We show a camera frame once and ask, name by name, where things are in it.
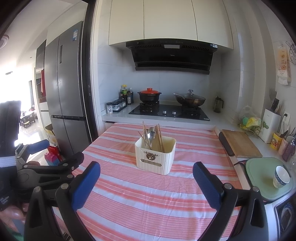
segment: wall hook rack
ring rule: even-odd
[[[296,64],[296,45],[290,44],[288,41],[286,41],[286,44],[290,47],[289,50],[289,56],[290,56],[290,62],[293,64]]]

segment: stainless steel refrigerator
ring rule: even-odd
[[[81,38],[78,22],[45,48],[46,100],[54,134],[64,157],[91,143],[81,83]]]

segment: wall outlet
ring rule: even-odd
[[[288,125],[289,121],[290,121],[291,114],[288,113],[287,111],[285,111],[284,114],[287,114],[287,116],[283,117],[283,122]]]

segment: spoon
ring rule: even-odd
[[[155,128],[154,127],[150,127],[147,131],[147,138],[148,138],[148,143],[150,148],[152,148],[152,141],[155,139],[156,135],[155,135]]]

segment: black glass cooktop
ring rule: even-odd
[[[166,105],[166,104],[146,104],[140,103],[129,114],[132,115],[151,115],[151,116],[163,116],[173,118],[185,118],[193,120],[209,121],[210,119],[202,111],[201,108],[192,109],[185,108],[178,105]]]

